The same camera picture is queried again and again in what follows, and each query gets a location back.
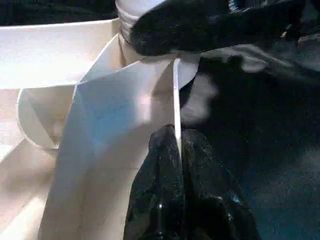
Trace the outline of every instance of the white cardboard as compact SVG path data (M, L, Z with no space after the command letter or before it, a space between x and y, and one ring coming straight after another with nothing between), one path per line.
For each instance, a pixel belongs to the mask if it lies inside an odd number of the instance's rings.
M128 49L119 37L75 88L39 240L122 239L131 184L149 138L180 121L175 120L175 56L125 58ZM107 51L116 43L123 57Z
M35 240L56 156L23 139L18 89L0 89L0 240Z
M17 123L25 139L43 149L58 149L74 88L58 85L20 90Z
M0 89L76 84L119 19L0 27Z

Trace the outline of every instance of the thin white strip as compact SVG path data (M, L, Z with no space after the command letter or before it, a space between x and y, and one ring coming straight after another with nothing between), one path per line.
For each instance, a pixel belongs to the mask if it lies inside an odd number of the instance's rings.
M179 97L179 63L180 58L174 60L173 63L173 107L174 107L174 129L177 141L180 159L182 159L181 145L181 118L180 118L180 97Z
M67 22L67 23L53 23L53 24L39 24L39 25L20 25L20 26L1 26L0 30L15 30L15 29L38 29L38 28L55 28L55 27L69 27L69 26L83 26L83 25L97 25L118 21L119 18L97 21L81 21L81 22Z

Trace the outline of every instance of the white lid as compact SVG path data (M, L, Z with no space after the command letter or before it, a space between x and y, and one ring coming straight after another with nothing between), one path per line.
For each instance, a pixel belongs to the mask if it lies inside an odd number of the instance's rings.
M136 21L143 14L164 1L165 0L115 0L123 37L129 42L131 28Z

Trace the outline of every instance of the black glove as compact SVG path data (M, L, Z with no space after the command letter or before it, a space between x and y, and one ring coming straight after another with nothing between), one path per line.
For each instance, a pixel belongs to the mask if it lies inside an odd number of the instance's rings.
M185 193L175 129L152 134L131 188L123 240L184 240Z
M305 0L166 0L133 26L130 41L145 56L205 52L238 44L298 38Z
M206 137L185 130L182 149L191 239L259 240L237 181L224 169Z
M185 130L182 144L183 164L172 125L151 136L132 184L123 239L259 240L236 181L206 138Z

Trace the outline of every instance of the black object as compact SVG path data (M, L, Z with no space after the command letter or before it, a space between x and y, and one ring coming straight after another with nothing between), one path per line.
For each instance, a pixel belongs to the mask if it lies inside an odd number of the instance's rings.
M183 164L174 127L150 138L149 153L129 199L124 240L259 240L238 184L206 138L182 133Z
M311 0L313 6L315 7L315 9L320 12L320 1L319 0Z
M206 137L182 132L188 229L195 240L260 240L237 181L223 167Z
M115 0L6 0L0 3L0 26L42 25L117 18Z
M206 136L263 240L320 239L319 79L319 72L246 73L236 62L202 58L180 90L181 126Z
M131 188L123 240L184 240L185 193L175 129L153 133Z
M145 56L204 52L238 44L297 38L305 0L167 0L133 26L130 41Z

